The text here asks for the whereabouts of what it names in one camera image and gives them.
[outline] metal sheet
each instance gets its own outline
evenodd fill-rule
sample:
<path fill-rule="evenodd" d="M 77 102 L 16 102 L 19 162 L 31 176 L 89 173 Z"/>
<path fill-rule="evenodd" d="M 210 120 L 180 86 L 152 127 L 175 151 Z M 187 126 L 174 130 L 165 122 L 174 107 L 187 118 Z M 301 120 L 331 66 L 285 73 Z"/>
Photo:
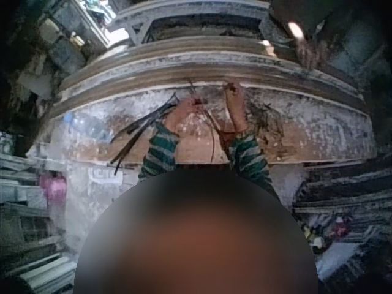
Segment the metal sheet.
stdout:
<path fill-rule="evenodd" d="M 197 92 L 208 101 L 207 109 L 227 131 L 232 130 L 225 108 L 224 93 L 221 86 L 196 83 Z M 148 114 L 161 106 L 176 91 L 178 97 L 189 95 L 187 88 L 151 89 L 136 93 L 122 93 L 115 99 L 85 105 L 78 111 L 88 113 L 105 121 L 114 131 Z M 249 121 L 260 124 L 261 115 L 267 112 L 270 125 L 281 126 L 278 134 L 273 128 L 261 128 L 258 140 L 271 163 L 321 162 L 332 160 L 360 159 L 375 156 L 372 125 L 369 117 L 360 111 L 344 108 L 311 96 L 286 92 L 281 89 L 258 87 L 247 88 Z M 112 145 L 103 145 L 88 138 L 82 138 L 73 130 L 67 130 L 61 118 L 56 119 L 55 130 L 49 157 L 53 159 L 73 159 L 77 161 L 109 161 L 126 144 L 129 137 L 124 136 Z M 213 138 L 203 117 L 193 116 L 179 126 L 181 142 L 176 160 L 180 163 L 209 163 Z M 153 130 L 148 130 L 139 139 L 124 162 L 140 163 L 146 154 L 148 140 Z M 213 163 L 227 161 L 220 146 L 217 134 L 214 136 L 217 148 Z"/>

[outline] person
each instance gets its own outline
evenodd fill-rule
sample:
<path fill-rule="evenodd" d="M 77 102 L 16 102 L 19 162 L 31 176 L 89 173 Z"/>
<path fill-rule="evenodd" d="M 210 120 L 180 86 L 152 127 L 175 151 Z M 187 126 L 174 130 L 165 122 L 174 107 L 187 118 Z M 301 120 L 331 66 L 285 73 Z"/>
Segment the person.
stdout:
<path fill-rule="evenodd" d="M 309 245 L 273 198 L 267 161 L 246 120 L 244 89 L 224 89 L 236 130 L 228 157 L 238 176 L 175 171 L 176 127 L 202 110 L 198 97 L 182 100 L 157 126 L 140 182 L 114 201 L 96 224 L 102 231 L 86 240 L 74 293 L 317 293 Z"/>
<path fill-rule="evenodd" d="M 279 199 L 272 185 L 268 163 L 255 134 L 249 128 L 245 112 L 244 89 L 238 82 L 225 87 L 226 105 L 232 119 L 236 136 L 228 149 L 230 167 L 238 176 L 258 185 Z M 150 147 L 143 159 L 139 181 L 176 169 L 175 150 L 179 143 L 177 125 L 191 113 L 197 113 L 201 105 L 196 97 L 183 100 L 167 116 L 163 124 L 157 125 L 157 133 L 150 139 Z"/>

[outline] curved metal rim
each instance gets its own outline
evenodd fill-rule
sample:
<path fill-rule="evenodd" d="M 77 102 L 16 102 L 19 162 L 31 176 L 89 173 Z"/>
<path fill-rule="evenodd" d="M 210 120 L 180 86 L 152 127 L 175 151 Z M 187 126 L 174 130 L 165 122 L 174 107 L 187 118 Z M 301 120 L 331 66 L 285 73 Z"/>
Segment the curved metal rim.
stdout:
<path fill-rule="evenodd" d="M 314 81 L 295 78 L 292 75 L 282 73 L 280 76 L 260 72 L 255 66 L 211 66 L 205 64 L 187 64 L 163 69 L 150 70 L 130 77 L 118 80 L 110 80 L 108 83 L 89 89 L 71 99 L 55 105 L 49 113 L 49 118 L 63 115 L 65 112 L 82 107 L 83 105 L 96 103 L 111 97 L 119 97 L 127 92 L 136 92 L 146 88 L 160 87 L 170 88 L 171 85 L 189 84 L 193 82 L 223 82 L 227 78 L 240 79 L 244 84 L 266 85 L 275 87 L 281 91 L 295 92 L 304 97 L 319 97 L 324 102 L 330 101 L 345 108 L 351 108 L 363 115 L 367 115 L 366 105 L 359 99 L 347 95 L 336 88 L 323 85 Z"/>
<path fill-rule="evenodd" d="M 61 84 L 59 91 L 64 91 L 71 88 L 84 80 L 100 75 L 105 71 L 121 67 L 127 63 L 135 62 L 140 59 L 156 58 L 159 56 L 167 56 L 175 53 L 185 53 L 187 51 L 235 51 L 238 53 L 250 53 L 268 56 L 265 51 L 265 46 L 259 41 L 241 37 L 182 37 L 178 39 L 170 39 L 159 41 L 155 43 L 145 44 L 139 47 L 133 47 L 123 52 L 114 54 L 108 58 L 96 61 L 91 65 L 85 67 L 74 75 L 66 78 Z M 287 62 L 290 66 L 296 65 L 296 57 L 293 50 L 275 47 L 274 54 L 277 56 L 277 61 Z M 337 83 L 341 83 L 345 88 L 351 91 L 356 91 L 353 86 L 353 81 L 342 72 L 325 66 L 322 71 L 315 70 L 314 73 L 325 75 L 326 77 L 334 79 Z"/>

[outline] pink object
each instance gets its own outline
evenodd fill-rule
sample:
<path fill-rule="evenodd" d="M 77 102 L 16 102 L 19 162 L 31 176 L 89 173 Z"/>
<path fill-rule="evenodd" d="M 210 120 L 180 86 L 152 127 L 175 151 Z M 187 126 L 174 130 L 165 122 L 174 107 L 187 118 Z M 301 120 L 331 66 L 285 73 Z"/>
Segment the pink object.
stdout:
<path fill-rule="evenodd" d="M 39 181 L 49 202 L 65 202 L 67 196 L 67 180 L 65 177 L 53 177 L 50 174 L 45 174 L 40 177 Z"/>

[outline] wire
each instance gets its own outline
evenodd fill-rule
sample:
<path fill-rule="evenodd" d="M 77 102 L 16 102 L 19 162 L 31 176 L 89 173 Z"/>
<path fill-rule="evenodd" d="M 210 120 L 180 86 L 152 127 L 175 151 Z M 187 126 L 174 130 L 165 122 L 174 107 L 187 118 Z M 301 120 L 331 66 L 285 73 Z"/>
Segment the wire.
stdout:
<path fill-rule="evenodd" d="M 190 93 L 196 94 L 195 86 L 192 83 L 192 80 L 190 78 L 189 78 L 189 83 L 191 86 Z M 211 119 L 211 115 L 206 110 L 203 111 L 203 114 L 206 117 L 206 121 L 207 121 L 206 124 L 209 127 L 209 131 L 211 133 L 211 138 L 213 139 L 213 151 L 211 153 L 211 160 L 209 162 L 211 164 L 214 160 L 214 155 L 215 155 L 215 136 L 214 136 L 214 129 L 213 129 L 214 122 Z"/>
<path fill-rule="evenodd" d="M 204 114 L 204 116 L 206 117 L 207 121 L 209 121 L 207 114 Z M 211 137 L 213 139 L 213 151 L 211 153 L 211 160 L 209 162 L 211 164 L 214 160 L 214 155 L 215 155 L 215 136 L 214 136 L 214 129 L 213 129 L 212 125 L 210 125 L 208 122 L 206 122 L 206 123 L 207 123 L 207 126 L 209 127 L 209 131 L 211 132 Z"/>

